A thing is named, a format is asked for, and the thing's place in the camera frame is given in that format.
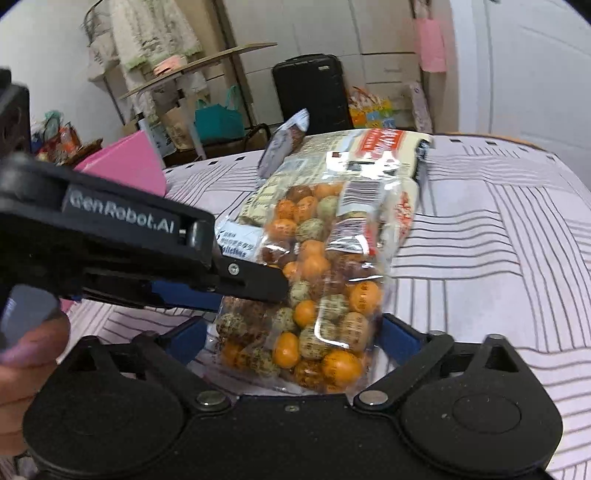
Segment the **pink paper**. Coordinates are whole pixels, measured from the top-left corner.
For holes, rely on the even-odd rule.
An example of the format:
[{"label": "pink paper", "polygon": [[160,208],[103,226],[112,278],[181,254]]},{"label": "pink paper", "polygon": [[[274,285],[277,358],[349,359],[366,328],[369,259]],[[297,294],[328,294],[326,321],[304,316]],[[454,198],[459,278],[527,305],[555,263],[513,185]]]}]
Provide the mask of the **pink paper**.
[{"label": "pink paper", "polygon": [[430,18],[415,20],[417,33],[417,53],[424,72],[445,72],[445,47],[439,22]]}]

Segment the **plastic bag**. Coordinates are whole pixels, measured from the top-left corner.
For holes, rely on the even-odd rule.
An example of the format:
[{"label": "plastic bag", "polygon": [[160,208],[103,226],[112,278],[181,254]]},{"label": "plastic bag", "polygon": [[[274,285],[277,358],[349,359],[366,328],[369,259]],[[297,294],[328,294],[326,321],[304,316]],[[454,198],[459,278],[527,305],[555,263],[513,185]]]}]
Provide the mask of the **plastic bag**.
[{"label": "plastic bag", "polygon": [[325,165],[323,177],[278,189],[258,261],[282,269],[288,298],[278,306],[224,299],[219,361],[287,393],[354,394],[366,385],[381,314],[377,239],[392,176]]},{"label": "plastic bag", "polygon": [[349,113],[355,128],[396,128],[390,99],[359,87],[349,96]]}]

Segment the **metal rivet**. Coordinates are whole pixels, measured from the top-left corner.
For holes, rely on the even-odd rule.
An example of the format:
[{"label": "metal rivet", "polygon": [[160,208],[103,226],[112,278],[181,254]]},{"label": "metal rivet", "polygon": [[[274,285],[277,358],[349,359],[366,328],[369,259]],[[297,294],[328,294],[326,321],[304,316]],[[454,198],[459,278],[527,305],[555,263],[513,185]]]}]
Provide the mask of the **metal rivet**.
[{"label": "metal rivet", "polygon": [[226,396],[217,390],[206,390],[197,395],[197,401],[205,407],[215,407],[222,404],[226,400]]},{"label": "metal rivet", "polygon": [[359,394],[359,399],[366,405],[382,405],[388,401],[388,396],[381,390],[366,390]]},{"label": "metal rivet", "polygon": [[240,273],[240,267],[235,263],[228,265],[228,272],[230,275],[238,275]]}]

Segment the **fingernail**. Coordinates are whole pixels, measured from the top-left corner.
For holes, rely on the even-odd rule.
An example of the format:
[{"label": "fingernail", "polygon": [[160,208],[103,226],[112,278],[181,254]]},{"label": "fingernail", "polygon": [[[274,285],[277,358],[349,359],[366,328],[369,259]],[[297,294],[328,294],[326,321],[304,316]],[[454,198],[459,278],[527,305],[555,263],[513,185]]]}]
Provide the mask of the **fingernail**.
[{"label": "fingernail", "polygon": [[43,344],[39,342],[21,342],[0,354],[0,364],[18,367],[35,362],[43,354]]}]

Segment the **finger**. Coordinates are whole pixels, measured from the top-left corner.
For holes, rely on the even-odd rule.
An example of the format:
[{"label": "finger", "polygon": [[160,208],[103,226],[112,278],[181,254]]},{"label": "finger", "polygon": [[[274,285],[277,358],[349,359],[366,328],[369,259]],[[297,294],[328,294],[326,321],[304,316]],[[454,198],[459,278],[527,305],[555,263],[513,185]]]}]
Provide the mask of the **finger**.
[{"label": "finger", "polygon": [[0,355],[0,364],[17,368],[48,364],[66,349],[69,336],[68,317],[59,312],[55,318],[27,332],[14,347]]},{"label": "finger", "polygon": [[0,365],[0,405],[36,395],[55,369],[55,361],[31,368]]},{"label": "finger", "polygon": [[0,435],[0,456],[14,457],[25,450],[27,450],[27,446],[22,438],[22,432]]},{"label": "finger", "polygon": [[33,397],[29,397],[0,406],[0,435],[22,429],[22,418],[32,402]]}]

